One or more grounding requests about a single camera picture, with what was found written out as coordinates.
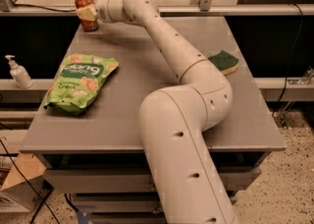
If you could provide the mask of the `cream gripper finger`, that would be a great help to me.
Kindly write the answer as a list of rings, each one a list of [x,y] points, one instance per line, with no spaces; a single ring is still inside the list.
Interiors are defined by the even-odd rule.
[[[97,20],[97,11],[94,4],[77,8],[77,14],[84,21],[94,22]]]

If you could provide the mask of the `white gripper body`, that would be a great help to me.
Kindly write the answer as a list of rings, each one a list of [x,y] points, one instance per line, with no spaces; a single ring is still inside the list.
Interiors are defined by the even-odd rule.
[[[98,18],[104,23],[113,23],[114,20],[110,17],[109,14],[109,5],[110,0],[97,0],[96,1],[96,11]]]

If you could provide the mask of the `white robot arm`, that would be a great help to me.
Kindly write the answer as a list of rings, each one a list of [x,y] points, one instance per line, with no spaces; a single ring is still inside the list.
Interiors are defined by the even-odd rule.
[[[178,82],[147,95],[139,109],[141,142],[168,224],[239,224],[202,135],[229,113],[229,81],[151,0],[96,0],[91,14],[145,28]]]

